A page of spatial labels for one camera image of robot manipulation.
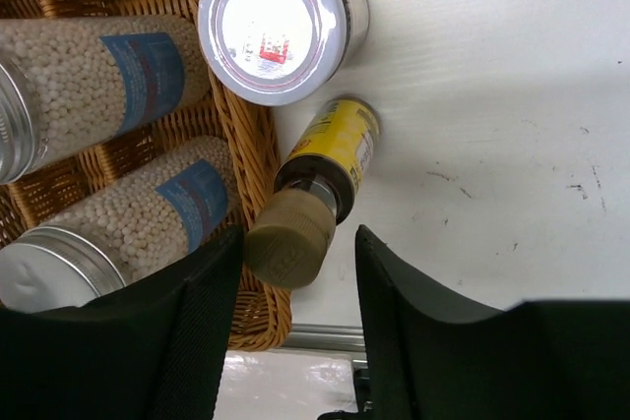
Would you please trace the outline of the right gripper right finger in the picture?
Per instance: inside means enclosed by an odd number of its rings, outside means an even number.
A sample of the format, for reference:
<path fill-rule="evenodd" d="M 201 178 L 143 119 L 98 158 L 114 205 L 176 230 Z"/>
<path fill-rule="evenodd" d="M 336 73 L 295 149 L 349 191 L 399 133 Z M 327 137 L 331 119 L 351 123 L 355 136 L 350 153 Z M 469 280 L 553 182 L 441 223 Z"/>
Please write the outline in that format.
<path fill-rule="evenodd" d="M 354 257 L 376 419 L 625 419 L 629 305 L 500 310 L 398 257 L 368 227 Z"/>

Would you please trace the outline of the silver-lid bead jar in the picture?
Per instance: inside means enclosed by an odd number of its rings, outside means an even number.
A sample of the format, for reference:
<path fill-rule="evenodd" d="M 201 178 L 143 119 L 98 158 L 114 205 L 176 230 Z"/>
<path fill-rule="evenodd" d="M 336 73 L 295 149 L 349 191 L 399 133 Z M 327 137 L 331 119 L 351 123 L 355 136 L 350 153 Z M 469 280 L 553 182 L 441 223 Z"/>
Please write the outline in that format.
<path fill-rule="evenodd" d="M 196 103 L 210 89 L 196 27 L 174 16 L 1 23 L 1 181 Z"/>
<path fill-rule="evenodd" d="M 28 230 L 1 251 L 1 301 L 80 307 L 197 250 L 237 206 L 226 141 L 195 138 Z"/>

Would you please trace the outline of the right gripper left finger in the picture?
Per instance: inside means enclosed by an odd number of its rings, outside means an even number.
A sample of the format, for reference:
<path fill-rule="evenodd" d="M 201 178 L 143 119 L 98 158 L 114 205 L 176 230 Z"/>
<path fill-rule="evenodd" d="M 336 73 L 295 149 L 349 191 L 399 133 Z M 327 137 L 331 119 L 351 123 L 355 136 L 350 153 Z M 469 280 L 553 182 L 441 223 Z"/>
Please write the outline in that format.
<path fill-rule="evenodd" d="M 243 262 L 232 225 L 130 286 L 68 307 L 1 312 L 5 419 L 210 419 Z"/>

